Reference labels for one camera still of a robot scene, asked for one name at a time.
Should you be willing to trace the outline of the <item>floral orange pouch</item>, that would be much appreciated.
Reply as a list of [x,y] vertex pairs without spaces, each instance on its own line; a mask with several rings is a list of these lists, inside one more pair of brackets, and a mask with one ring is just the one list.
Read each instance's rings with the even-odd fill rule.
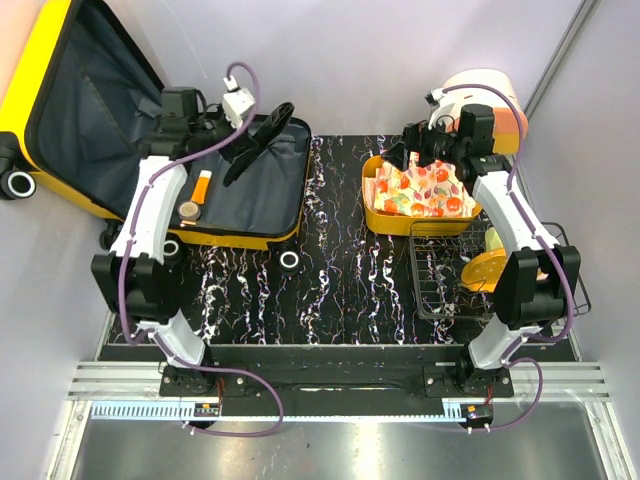
[[436,160],[420,167],[411,154],[408,170],[400,171],[386,161],[376,167],[377,213],[406,217],[467,218],[479,204],[455,175],[452,164]]

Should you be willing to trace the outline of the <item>yellow plastic basket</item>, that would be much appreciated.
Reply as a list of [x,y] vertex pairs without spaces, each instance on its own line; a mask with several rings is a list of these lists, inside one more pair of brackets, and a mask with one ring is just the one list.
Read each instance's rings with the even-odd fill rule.
[[[376,167],[380,167],[384,160],[380,156],[369,158],[362,167],[362,182],[364,177],[373,177]],[[364,203],[365,223],[369,230],[380,235],[409,236],[418,231],[427,236],[455,236],[462,233],[481,213],[482,207],[467,218],[436,218],[436,217],[406,217],[373,212]]]

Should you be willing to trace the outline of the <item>orange strap wristwatch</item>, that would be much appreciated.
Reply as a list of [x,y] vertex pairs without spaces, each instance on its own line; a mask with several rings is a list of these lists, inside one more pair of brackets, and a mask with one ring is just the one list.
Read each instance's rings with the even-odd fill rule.
[[178,215],[181,220],[195,221],[200,217],[201,209],[206,202],[211,179],[211,171],[200,171],[190,198],[179,205]]

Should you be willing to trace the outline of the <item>white pink drawer cabinet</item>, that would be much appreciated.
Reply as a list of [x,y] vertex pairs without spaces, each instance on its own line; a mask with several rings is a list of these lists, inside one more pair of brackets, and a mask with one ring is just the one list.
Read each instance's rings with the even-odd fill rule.
[[[514,106],[521,119],[523,134],[527,134],[528,120],[507,74],[499,70],[485,68],[465,70],[447,79],[442,88],[447,89],[463,84],[480,84],[499,91]],[[511,155],[519,150],[520,136],[516,118],[508,103],[498,94],[484,88],[466,88],[453,90],[447,94],[447,98],[453,101],[452,110],[444,118],[444,121],[448,123],[448,131],[458,130],[460,111],[463,105],[483,104],[491,106],[495,117],[493,128],[494,152]]]

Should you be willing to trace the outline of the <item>yellow Pikachu suitcase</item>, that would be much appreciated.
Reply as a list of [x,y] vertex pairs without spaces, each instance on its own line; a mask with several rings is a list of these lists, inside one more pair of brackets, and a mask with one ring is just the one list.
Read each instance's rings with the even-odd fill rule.
[[[139,146],[169,88],[103,1],[47,1],[1,103],[1,197],[31,197],[44,186],[102,218],[110,248],[138,179]],[[175,204],[167,252],[185,244],[275,252],[297,270],[292,242],[302,220],[309,126],[292,115],[284,131],[229,187],[221,152],[190,162]],[[212,172],[200,217],[183,221],[201,170]]]

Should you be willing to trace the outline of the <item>orange printed cloth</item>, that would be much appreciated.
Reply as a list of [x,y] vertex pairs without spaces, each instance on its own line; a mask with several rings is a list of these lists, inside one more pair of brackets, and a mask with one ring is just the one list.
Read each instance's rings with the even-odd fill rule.
[[363,182],[363,199],[365,206],[373,211],[377,212],[376,208],[376,195],[378,187],[378,179],[376,177],[364,177]]

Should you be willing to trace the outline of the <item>black drawstring pouch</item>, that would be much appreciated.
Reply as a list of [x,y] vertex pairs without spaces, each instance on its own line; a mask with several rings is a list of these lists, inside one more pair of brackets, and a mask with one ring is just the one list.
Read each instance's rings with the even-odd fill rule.
[[220,150],[223,159],[230,164],[222,181],[224,187],[229,187],[237,181],[269,144],[284,131],[294,110],[295,107],[291,102],[278,105],[253,134],[245,131],[237,140]]

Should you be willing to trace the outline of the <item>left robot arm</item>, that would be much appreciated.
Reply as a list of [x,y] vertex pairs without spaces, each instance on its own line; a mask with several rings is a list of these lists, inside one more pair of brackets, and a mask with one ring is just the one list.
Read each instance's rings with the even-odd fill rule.
[[171,297],[175,257],[165,249],[171,218],[188,179],[190,162],[220,151],[246,133],[257,96],[226,80],[216,112],[195,88],[169,88],[161,110],[142,137],[132,201],[107,253],[91,263],[108,307],[118,316],[127,344],[151,340],[164,354],[171,382],[196,396],[219,385],[204,341]]

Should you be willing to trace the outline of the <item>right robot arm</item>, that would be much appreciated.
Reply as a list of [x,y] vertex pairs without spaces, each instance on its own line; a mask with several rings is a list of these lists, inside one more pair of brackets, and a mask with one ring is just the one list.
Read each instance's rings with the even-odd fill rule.
[[499,382],[511,356],[526,342],[544,341],[544,328],[572,319],[581,265],[578,250],[558,244],[523,198],[508,159],[517,150],[497,147],[494,126],[492,107],[467,104],[453,129],[427,121],[408,124],[383,155],[401,170],[408,169],[411,153],[418,154],[421,167],[437,160],[453,164],[505,247],[507,262],[493,293],[494,314],[445,379],[470,397]]

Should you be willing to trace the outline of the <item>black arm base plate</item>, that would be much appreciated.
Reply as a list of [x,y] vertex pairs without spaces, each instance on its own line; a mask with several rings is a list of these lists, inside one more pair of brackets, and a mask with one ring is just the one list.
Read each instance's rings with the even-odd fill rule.
[[167,365],[162,369],[160,392],[204,396],[219,391],[239,397],[258,374],[284,391],[402,391],[427,398],[511,398],[510,374],[502,370],[472,373],[471,361],[460,345],[361,346],[215,346],[205,359],[218,373]]

